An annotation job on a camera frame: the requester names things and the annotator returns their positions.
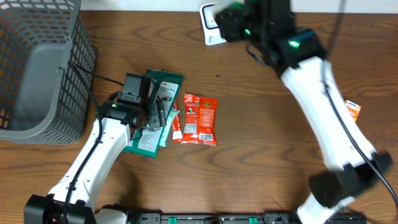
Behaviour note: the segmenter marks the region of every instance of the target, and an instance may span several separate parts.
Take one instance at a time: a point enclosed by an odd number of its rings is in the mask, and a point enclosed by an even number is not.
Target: barcode
[[[213,135],[212,134],[200,134],[199,135],[199,140],[212,141],[213,140]]]

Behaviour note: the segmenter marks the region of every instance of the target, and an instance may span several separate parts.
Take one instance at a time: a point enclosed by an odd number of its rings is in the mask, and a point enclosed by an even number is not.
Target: teal package
[[[184,76],[177,75],[161,70],[147,70],[146,76],[153,79],[153,90],[151,91],[149,101],[154,101],[158,94],[169,94],[171,100],[164,102],[166,117],[169,116],[170,110],[178,95]],[[156,158],[159,148],[160,137],[164,131],[164,127],[153,132],[143,130],[142,133],[136,131],[133,141],[127,145],[123,151]]]

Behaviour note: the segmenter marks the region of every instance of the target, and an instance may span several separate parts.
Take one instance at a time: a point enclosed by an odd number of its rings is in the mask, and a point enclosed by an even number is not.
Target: basket bottom
[[[9,123],[10,130],[28,130],[47,116],[64,50],[63,44],[40,44],[32,49]]]

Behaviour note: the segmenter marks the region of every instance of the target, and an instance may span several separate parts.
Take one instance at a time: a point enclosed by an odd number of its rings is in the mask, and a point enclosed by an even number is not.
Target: wood grain
[[[200,17],[189,12],[82,12],[98,50],[96,72],[124,81],[147,68],[185,75],[184,93],[219,100],[218,145],[167,143],[157,159],[122,153],[106,179],[97,208],[120,203],[165,213],[293,210],[308,195],[308,177],[325,170],[315,136],[299,105],[269,68],[243,44],[207,47]],[[335,15],[298,14],[325,42]],[[398,16],[349,14],[331,55],[344,97],[362,106],[357,123],[381,150],[398,159]],[[119,87],[95,80],[101,103]],[[77,144],[30,146],[1,142],[0,223],[22,223],[32,194],[46,195],[72,164],[91,131]],[[387,174],[398,190],[398,169]],[[381,223],[397,213],[378,184],[353,204]]]

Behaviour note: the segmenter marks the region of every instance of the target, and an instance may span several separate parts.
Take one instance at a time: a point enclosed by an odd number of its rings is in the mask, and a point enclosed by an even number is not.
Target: orange package
[[[181,143],[203,143],[215,146],[214,123],[218,100],[185,94],[185,127]]]
[[[348,109],[349,115],[351,115],[354,121],[356,121],[359,115],[359,111],[361,110],[361,106],[351,102],[350,100],[346,100],[346,107]]]

